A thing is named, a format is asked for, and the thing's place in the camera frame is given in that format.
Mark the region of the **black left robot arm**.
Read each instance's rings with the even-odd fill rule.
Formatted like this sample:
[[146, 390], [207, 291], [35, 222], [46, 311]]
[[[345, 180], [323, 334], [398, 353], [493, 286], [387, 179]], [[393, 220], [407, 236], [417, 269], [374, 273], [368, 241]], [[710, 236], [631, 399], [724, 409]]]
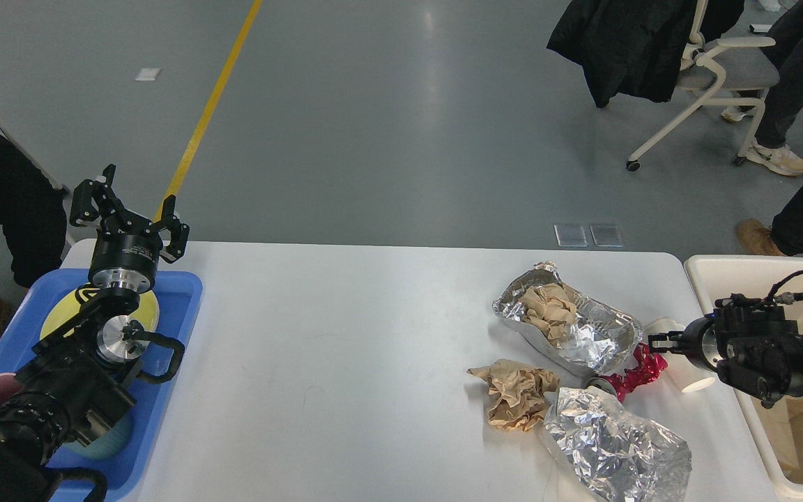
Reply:
[[70, 223], [98, 227], [87, 273], [98, 292], [36, 343], [16, 372], [20, 389], [0, 404], [0, 501], [48, 501], [65, 480], [90, 482], [86, 500], [105, 500], [102, 471], [49, 461], [64, 443], [89, 446], [114, 429], [136, 404], [133, 381], [163, 384], [181, 368], [184, 343], [133, 314], [160, 260], [185, 253], [190, 228], [174, 212], [175, 196], [165, 197], [154, 222], [126, 209], [112, 189], [115, 173], [108, 165], [73, 192]]

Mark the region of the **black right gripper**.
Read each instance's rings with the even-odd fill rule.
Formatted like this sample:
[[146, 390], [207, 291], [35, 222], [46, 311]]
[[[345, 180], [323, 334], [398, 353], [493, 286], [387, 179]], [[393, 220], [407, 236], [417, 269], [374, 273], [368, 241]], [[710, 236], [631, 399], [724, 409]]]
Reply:
[[675, 353], [687, 357], [690, 363], [716, 374], [717, 362], [722, 358], [717, 345], [714, 320], [701, 317], [692, 321], [683, 331], [669, 331], [649, 335], [651, 353]]

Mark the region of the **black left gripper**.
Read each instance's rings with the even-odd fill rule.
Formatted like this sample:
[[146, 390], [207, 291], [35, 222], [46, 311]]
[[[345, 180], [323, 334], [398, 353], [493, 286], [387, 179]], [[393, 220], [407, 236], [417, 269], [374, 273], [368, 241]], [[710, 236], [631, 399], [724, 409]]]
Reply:
[[[169, 195], [158, 220], [151, 223], [151, 235], [127, 234], [127, 209], [112, 188], [115, 174], [116, 165], [107, 165], [101, 175], [74, 188], [70, 225], [103, 232], [93, 248], [89, 283], [143, 294], [154, 287], [160, 257], [169, 264], [184, 257], [190, 226], [176, 215], [176, 196]], [[169, 233], [169, 244], [163, 245], [163, 231]]]

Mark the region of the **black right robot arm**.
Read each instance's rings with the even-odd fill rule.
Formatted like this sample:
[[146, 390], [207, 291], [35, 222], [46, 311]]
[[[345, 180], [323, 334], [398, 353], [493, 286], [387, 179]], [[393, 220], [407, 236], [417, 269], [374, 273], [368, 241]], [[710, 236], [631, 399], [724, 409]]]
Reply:
[[803, 397], [803, 335], [783, 308], [803, 301], [803, 292], [779, 291], [801, 275], [803, 269], [772, 284], [764, 298], [717, 299], [713, 311], [682, 330], [650, 334], [650, 352], [685, 356], [765, 408], [786, 396]]

